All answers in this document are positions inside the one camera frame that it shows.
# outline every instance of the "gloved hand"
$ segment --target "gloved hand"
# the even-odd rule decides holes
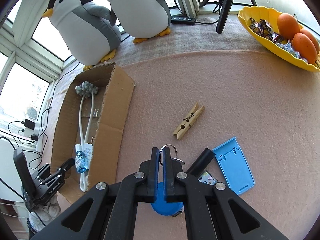
[[[45,225],[49,224],[52,220],[54,220],[61,213],[61,208],[57,200],[57,194],[55,194],[45,206],[36,207],[35,212]],[[37,215],[34,212],[29,213],[29,221],[30,226],[36,232],[39,232],[41,229],[44,228],[44,225],[41,223]]]

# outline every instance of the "gray bead cluster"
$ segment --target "gray bead cluster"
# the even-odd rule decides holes
[[[92,91],[95,95],[98,94],[98,87],[94,87],[89,81],[85,81],[81,85],[76,86],[76,93],[80,96],[89,98],[91,97]]]

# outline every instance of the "yellow bowl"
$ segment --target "yellow bowl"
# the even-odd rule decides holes
[[[291,55],[289,52],[285,51],[284,49],[279,48],[276,44],[274,44],[272,41],[263,38],[256,33],[254,33],[250,29],[250,18],[252,17],[256,21],[260,21],[260,19],[267,20],[273,30],[277,33],[279,33],[278,26],[277,26],[277,19],[278,16],[282,14],[281,12],[278,12],[277,10],[273,8],[266,8],[264,6],[245,6],[243,9],[238,11],[238,19],[241,22],[242,26],[257,40],[259,41],[263,46],[265,46],[268,50],[279,56],[280,58],[290,62],[291,64],[303,68],[305,70],[311,71],[311,72],[320,72],[320,69],[317,67],[316,64],[311,65],[306,62],[304,62],[302,59],[296,58],[293,55]]]

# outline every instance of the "metal screw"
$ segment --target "metal screw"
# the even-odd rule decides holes
[[[217,190],[224,190],[226,188],[226,185],[222,182],[217,182],[215,186]]]
[[[187,174],[185,172],[178,172],[177,177],[179,179],[185,179],[187,177]]]
[[[141,172],[141,171],[138,171],[138,172],[135,173],[134,176],[135,176],[135,178],[137,178],[137,179],[142,179],[142,178],[144,177],[144,173]]]
[[[97,183],[96,188],[98,190],[103,190],[106,188],[106,186],[107,186],[107,184],[105,184],[104,182],[99,182],[99,183]]]

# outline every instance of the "penguin beak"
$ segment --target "penguin beak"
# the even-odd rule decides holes
[[[43,18],[45,17],[51,17],[53,14],[53,9],[48,9],[45,11],[45,13],[42,15]]]

